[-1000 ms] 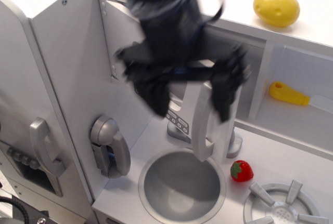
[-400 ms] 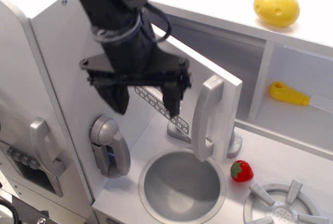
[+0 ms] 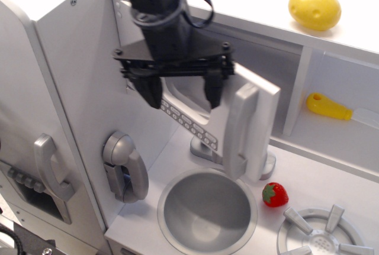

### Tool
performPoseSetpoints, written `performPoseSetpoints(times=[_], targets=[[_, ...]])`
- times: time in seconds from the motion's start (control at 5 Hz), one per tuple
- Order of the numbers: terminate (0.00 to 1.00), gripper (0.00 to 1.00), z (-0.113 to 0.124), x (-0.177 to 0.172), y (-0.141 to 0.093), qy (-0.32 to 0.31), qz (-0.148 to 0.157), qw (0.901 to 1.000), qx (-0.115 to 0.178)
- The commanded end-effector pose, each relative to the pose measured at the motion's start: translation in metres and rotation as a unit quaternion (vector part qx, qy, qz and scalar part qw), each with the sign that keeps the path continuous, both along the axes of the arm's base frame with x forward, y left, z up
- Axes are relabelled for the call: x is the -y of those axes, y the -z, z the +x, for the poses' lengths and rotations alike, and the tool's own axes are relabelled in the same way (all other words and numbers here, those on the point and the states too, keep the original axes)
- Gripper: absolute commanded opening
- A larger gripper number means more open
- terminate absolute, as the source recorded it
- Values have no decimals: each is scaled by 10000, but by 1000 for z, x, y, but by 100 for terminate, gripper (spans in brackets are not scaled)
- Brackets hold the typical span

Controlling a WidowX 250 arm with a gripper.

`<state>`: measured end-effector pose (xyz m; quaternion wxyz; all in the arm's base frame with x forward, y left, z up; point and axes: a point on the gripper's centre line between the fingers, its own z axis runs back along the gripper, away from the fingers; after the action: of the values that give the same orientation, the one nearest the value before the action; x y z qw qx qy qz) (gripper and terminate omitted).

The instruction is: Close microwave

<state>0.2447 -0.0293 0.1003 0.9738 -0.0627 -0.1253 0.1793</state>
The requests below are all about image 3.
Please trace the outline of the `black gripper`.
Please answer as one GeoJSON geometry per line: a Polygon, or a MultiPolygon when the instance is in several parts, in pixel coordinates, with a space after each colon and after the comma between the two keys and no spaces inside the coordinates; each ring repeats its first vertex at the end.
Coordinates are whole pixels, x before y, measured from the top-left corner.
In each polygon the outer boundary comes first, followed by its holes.
{"type": "Polygon", "coordinates": [[[177,76],[203,76],[211,109],[220,105],[223,80],[235,70],[231,45],[202,32],[212,20],[195,20],[188,15],[137,15],[132,19],[143,38],[115,49],[113,58],[152,108],[161,105],[160,78],[177,76]]]}

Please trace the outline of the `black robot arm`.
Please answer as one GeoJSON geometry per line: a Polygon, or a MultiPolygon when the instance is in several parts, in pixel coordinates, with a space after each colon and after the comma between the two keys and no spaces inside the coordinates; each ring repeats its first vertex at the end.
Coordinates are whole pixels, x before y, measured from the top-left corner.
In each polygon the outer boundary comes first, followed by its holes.
{"type": "MultiPolygon", "coordinates": [[[[204,0],[209,5],[211,0],[204,0]]],[[[131,18],[144,39],[114,50],[121,73],[144,100],[159,108],[161,79],[201,76],[211,108],[220,105],[223,82],[234,73],[229,43],[202,33],[214,14],[202,22],[192,20],[187,0],[130,0],[131,18]]]]}

